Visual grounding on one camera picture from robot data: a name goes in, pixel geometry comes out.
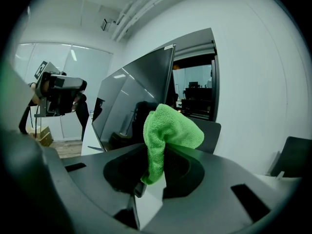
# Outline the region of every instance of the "green microfiber cloth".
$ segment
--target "green microfiber cloth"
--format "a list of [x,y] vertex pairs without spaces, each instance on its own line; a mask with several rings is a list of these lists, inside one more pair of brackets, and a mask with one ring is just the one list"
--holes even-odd
[[151,185],[163,174],[166,143],[196,148],[203,142],[204,133],[183,114],[159,104],[156,111],[151,111],[145,120],[143,137],[147,145],[148,170],[141,181]]

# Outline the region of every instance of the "black cable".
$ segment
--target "black cable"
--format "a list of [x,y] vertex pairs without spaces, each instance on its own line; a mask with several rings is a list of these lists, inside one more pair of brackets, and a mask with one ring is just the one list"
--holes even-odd
[[37,138],[37,118],[38,117],[36,117],[36,120],[35,120],[35,139]]
[[34,126],[33,126],[33,118],[31,117],[31,107],[29,107],[29,113],[30,113],[31,127],[34,128]]

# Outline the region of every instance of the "monitor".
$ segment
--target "monitor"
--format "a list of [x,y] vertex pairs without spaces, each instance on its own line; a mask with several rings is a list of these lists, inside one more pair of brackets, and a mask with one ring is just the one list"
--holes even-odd
[[105,151],[144,143],[149,112],[166,102],[175,45],[150,52],[101,83],[92,126]]

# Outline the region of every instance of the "fluorescent light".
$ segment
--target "fluorescent light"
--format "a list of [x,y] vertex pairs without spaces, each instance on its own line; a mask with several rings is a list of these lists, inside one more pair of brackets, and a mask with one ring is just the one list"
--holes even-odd
[[89,48],[86,48],[86,47],[81,47],[81,46],[76,46],[76,45],[73,45],[74,47],[77,47],[77,48],[81,48],[81,49],[89,49]]
[[114,76],[115,79],[121,78],[121,77],[126,77],[124,74],[119,75],[119,76]]
[[77,61],[76,54],[75,54],[74,50],[71,49],[70,52],[72,53],[72,57],[73,57],[74,61]]
[[123,92],[123,93],[125,93],[126,95],[128,95],[125,91],[122,91],[122,90],[121,90],[121,92]]
[[124,70],[124,68],[122,68],[122,70],[123,70],[124,72],[126,72],[127,74],[129,74],[127,71]]

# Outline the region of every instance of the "wooden floor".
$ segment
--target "wooden floor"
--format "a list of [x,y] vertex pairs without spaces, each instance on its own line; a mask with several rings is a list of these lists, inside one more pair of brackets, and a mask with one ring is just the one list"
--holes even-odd
[[82,141],[54,141],[50,147],[56,149],[60,158],[77,157],[81,155]]

